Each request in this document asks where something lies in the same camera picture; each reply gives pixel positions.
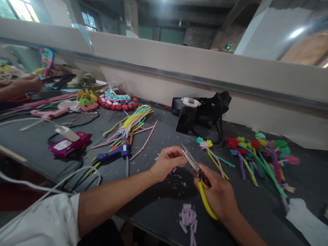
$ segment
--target smartphone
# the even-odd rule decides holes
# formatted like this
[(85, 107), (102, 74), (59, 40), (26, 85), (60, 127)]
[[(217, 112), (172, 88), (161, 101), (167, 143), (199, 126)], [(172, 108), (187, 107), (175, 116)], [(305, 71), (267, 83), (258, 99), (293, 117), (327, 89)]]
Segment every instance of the smartphone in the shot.
[(195, 118), (196, 112), (197, 112), (196, 108), (183, 106), (180, 111), (180, 116), (179, 116), (179, 121), (176, 131), (183, 134), (188, 134), (192, 122)]

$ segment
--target person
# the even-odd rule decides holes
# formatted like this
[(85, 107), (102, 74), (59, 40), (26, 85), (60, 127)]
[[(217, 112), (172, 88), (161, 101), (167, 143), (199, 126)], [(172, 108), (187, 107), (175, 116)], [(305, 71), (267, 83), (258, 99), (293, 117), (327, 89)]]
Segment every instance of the person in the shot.
[[(9, 224), (4, 231), (0, 229), (0, 244), (77, 245), (81, 238), (87, 237), (126, 203), (150, 186), (164, 181), (174, 167), (186, 163), (180, 147), (168, 147), (161, 151), (156, 163), (147, 171), (72, 197), (65, 194), (49, 197)], [(266, 245), (240, 213), (230, 183), (207, 166), (199, 164), (199, 167), (212, 185), (205, 190), (209, 205), (236, 241), (245, 246)]]
[(39, 92), (42, 87), (42, 80), (34, 74), (16, 80), (0, 80), (0, 103), (22, 96), (27, 92)]

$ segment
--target hand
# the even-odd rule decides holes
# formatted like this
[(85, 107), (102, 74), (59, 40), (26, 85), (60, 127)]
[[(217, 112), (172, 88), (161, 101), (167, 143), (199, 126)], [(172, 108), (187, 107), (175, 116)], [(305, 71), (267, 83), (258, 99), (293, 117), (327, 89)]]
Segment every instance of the hand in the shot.
[(13, 80), (9, 85), (17, 94), (27, 92), (39, 92), (43, 87), (43, 82), (37, 75), (31, 74), (25, 78)]
[(0, 88), (4, 88), (11, 84), (11, 80), (0, 80)]
[(168, 147), (162, 149), (157, 161), (151, 167), (150, 173), (156, 182), (162, 182), (173, 168), (184, 166), (187, 161), (179, 146)]
[[(213, 213), (223, 223), (232, 220), (240, 214), (231, 184), (217, 172), (212, 171), (204, 164), (199, 168), (209, 179), (212, 187), (204, 189), (206, 199)], [(194, 174), (194, 183), (199, 191), (197, 174)]]

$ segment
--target blue glue gun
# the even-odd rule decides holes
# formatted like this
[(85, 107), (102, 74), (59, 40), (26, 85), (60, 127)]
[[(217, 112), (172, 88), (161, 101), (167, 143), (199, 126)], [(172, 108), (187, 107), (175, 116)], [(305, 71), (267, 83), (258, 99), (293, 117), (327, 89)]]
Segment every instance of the blue glue gun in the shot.
[(122, 156), (126, 157), (130, 154), (130, 145), (129, 144), (123, 144), (120, 145), (116, 150), (113, 150), (111, 152), (108, 152), (106, 154), (98, 154), (97, 155), (97, 162), (105, 162), (110, 160), (113, 157), (116, 156)]

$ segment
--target ceiling light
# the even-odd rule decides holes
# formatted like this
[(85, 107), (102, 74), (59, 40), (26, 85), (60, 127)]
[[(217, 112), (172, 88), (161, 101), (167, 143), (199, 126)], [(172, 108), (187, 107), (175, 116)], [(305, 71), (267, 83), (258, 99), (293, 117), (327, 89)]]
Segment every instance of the ceiling light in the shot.
[(304, 28), (297, 29), (295, 32), (293, 32), (290, 36), (290, 38), (295, 38), (298, 36), (302, 31), (304, 31)]

